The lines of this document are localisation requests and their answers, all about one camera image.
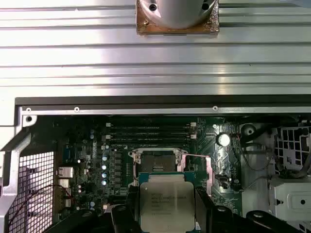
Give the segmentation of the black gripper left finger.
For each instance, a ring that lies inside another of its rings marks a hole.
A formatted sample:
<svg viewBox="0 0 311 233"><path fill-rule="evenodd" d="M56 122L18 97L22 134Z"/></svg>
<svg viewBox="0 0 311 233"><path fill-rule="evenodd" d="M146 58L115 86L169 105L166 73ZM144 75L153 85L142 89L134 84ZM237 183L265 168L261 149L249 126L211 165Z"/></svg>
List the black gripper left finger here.
<svg viewBox="0 0 311 233"><path fill-rule="evenodd" d="M48 227L46 233L139 233L136 220L138 187L130 186L125 203L109 205L104 214L93 210L79 210Z"/></svg>

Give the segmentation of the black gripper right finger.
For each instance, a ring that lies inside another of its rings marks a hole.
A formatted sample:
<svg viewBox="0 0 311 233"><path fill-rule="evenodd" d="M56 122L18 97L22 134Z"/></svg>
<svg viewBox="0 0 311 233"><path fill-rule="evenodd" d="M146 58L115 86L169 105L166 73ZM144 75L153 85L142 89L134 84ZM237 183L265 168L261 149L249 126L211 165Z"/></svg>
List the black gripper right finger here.
<svg viewBox="0 0 311 233"><path fill-rule="evenodd" d="M195 217L203 233L301 232L265 211L254 210L241 217L225 206L215 205L201 186L195 188Z"/></svg>

